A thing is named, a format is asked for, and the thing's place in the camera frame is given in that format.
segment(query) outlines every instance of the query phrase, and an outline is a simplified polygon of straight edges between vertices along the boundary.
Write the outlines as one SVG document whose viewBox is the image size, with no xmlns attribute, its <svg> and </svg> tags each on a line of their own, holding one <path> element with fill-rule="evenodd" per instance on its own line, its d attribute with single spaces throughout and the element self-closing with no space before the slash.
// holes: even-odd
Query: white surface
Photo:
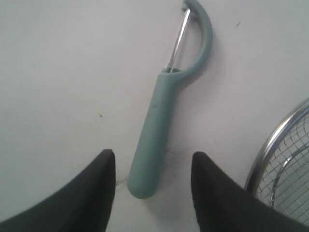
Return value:
<svg viewBox="0 0 309 232">
<path fill-rule="evenodd" d="M 200 2 L 212 55 L 179 93 L 162 182 L 147 201 L 131 197 L 125 179 L 181 2 L 0 2 L 0 220 L 55 192 L 104 148 L 116 153 L 119 181 L 109 232 L 198 231 L 194 151 L 244 184 L 268 135 L 308 96 L 309 2 Z M 186 64 L 199 43 L 189 28 Z"/>
</svg>

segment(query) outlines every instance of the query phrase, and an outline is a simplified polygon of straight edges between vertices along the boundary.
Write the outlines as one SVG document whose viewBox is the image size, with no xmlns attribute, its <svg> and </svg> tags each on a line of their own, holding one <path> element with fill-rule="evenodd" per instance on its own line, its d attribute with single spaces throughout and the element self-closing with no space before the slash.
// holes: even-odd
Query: teal plastic handle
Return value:
<svg viewBox="0 0 309 232">
<path fill-rule="evenodd" d="M 196 0 L 184 3 L 199 23 L 201 49 L 196 61 L 186 70 L 174 69 L 173 73 L 163 70 L 158 76 L 127 180 L 130 193 L 140 199 L 151 197 L 159 183 L 177 87 L 198 71 L 211 50 L 212 28 L 207 13 Z"/>
</svg>

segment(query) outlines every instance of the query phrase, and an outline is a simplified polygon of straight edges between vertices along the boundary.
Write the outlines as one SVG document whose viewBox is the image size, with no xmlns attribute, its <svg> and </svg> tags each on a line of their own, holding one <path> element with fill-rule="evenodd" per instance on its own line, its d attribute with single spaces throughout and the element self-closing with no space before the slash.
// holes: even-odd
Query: metal mesh strainer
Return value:
<svg viewBox="0 0 309 232">
<path fill-rule="evenodd" d="M 309 225 L 309 99 L 287 116 L 263 146 L 246 189 Z"/>
</svg>

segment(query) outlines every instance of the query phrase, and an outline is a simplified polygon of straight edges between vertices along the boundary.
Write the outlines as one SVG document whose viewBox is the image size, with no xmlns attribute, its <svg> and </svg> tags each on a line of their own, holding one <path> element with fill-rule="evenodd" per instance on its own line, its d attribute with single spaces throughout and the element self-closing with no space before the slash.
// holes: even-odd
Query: wire mesh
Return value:
<svg viewBox="0 0 309 232">
<path fill-rule="evenodd" d="M 284 137 L 268 163 L 257 198 L 309 225 L 309 113 Z"/>
</svg>

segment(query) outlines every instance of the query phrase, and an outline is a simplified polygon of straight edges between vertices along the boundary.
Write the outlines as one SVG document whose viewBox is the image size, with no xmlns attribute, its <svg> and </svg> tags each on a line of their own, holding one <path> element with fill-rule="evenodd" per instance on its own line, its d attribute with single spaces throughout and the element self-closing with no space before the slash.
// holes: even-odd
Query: dark speck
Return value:
<svg viewBox="0 0 309 232">
<path fill-rule="evenodd" d="M 241 24 L 241 21 L 239 21 L 235 27 L 238 28 L 240 24 Z"/>
</svg>

